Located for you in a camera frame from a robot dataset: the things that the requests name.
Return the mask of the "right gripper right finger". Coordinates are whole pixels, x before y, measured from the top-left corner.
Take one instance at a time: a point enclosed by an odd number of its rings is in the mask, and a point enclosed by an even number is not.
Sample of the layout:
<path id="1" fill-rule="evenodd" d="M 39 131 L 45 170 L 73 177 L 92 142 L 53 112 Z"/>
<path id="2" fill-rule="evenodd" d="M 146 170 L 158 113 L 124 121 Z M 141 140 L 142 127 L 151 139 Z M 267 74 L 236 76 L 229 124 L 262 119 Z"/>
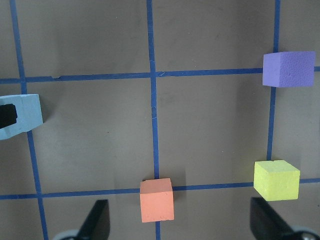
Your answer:
<path id="1" fill-rule="evenodd" d="M 299 240 L 283 218 L 262 197 L 250 200 L 250 230 L 256 240 Z"/>

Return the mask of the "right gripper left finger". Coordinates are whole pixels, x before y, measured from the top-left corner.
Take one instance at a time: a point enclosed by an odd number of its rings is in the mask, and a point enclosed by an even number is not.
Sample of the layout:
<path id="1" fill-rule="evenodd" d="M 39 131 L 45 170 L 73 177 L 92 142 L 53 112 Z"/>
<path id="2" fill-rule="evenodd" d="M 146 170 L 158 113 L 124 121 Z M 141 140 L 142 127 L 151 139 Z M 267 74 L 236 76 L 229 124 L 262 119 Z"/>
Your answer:
<path id="1" fill-rule="evenodd" d="M 110 236 L 110 210 L 107 199 L 97 200 L 77 233 L 76 240 L 107 240 Z"/>

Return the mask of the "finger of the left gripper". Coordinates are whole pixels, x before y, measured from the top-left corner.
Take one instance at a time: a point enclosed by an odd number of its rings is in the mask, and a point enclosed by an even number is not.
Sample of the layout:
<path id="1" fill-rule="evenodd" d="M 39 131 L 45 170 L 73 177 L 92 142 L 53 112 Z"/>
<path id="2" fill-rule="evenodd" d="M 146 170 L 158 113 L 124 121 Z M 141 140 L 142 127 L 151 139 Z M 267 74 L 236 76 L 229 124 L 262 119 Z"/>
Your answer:
<path id="1" fill-rule="evenodd" d="M 0 106 L 0 128 L 11 126 L 17 122 L 16 106 L 12 103 Z"/>

